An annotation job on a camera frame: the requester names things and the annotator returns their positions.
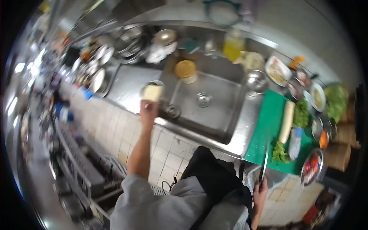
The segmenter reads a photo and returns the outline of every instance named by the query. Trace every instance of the gray chef jacket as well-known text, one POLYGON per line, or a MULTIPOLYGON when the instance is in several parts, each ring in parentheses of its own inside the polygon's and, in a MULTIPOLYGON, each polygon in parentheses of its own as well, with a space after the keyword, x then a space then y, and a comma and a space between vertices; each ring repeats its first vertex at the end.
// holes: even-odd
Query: gray chef jacket
MULTIPOLYGON (((137 175, 121 183, 124 193, 110 216, 111 230, 189 230, 202 213, 207 195, 195 176, 179 180, 170 195, 154 195, 150 184, 137 175)), ((250 230, 248 210, 235 193, 215 205, 199 229, 250 230)))

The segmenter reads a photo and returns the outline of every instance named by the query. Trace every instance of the chef's knife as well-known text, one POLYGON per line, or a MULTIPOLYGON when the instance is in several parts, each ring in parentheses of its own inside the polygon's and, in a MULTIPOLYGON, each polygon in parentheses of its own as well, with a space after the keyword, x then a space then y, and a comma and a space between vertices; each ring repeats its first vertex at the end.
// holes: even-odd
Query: chef's knife
POLYGON ((270 148, 270 142, 269 142, 269 133, 267 130, 267 138, 266 138, 266 146, 265 146, 265 158, 263 159, 261 171, 259 173, 259 186, 262 186, 263 178, 265 177, 265 171, 267 166, 267 159, 268 159, 268 150, 270 148))

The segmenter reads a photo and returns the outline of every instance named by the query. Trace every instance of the yellow liquid jar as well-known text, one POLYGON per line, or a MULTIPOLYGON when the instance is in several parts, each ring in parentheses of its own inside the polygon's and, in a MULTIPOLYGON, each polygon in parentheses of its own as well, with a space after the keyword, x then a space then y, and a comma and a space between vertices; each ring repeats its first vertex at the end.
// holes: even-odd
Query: yellow liquid jar
POLYGON ((223 54, 231 62, 240 57, 240 51, 244 49, 244 38, 238 29, 227 32, 224 39, 223 54))

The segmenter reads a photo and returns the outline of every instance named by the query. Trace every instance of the white bowl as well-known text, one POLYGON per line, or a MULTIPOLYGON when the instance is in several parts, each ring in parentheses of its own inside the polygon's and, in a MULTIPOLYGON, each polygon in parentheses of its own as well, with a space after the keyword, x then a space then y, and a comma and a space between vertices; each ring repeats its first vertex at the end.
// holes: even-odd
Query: white bowl
POLYGON ((324 93, 322 87, 317 83, 313 83, 312 87, 311 87, 311 90, 310 90, 310 94, 311 94, 311 98, 312 98, 313 108, 315 108, 318 112, 323 112, 325 110, 325 107, 326 107, 326 96, 325 96, 325 93, 324 93), (319 94, 321 95, 322 104, 321 104, 320 108, 318 108, 316 106, 316 104, 314 103, 314 98, 313 98, 313 90, 314 89, 317 89, 319 94))
POLYGON ((303 90, 304 99, 308 104, 308 112, 312 112, 313 105, 312 105, 312 96, 306 91, 303 90))

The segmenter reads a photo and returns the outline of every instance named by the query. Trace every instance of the hand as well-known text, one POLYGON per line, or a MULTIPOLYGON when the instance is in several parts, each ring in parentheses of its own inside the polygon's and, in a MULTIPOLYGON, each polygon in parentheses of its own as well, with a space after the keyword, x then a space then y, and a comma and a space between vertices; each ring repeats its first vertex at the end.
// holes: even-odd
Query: hand
POLYGON ((139 112, 141 116, 143 129, 152 129, 155 123, 155 118, 159 113, 159 103, 150 102, 147 100, 141 101, 141 111, 139 112))
POLYGON ((262 186, 259 186, 259 181, 257 181, 254 185, 253 190, 253 202, 254 202, 254 211, 255 213, 261 214, 263 211, 263 207, 265 205, 266 196, 268 192, 267 187, 267 179, 263 178, 262 186))

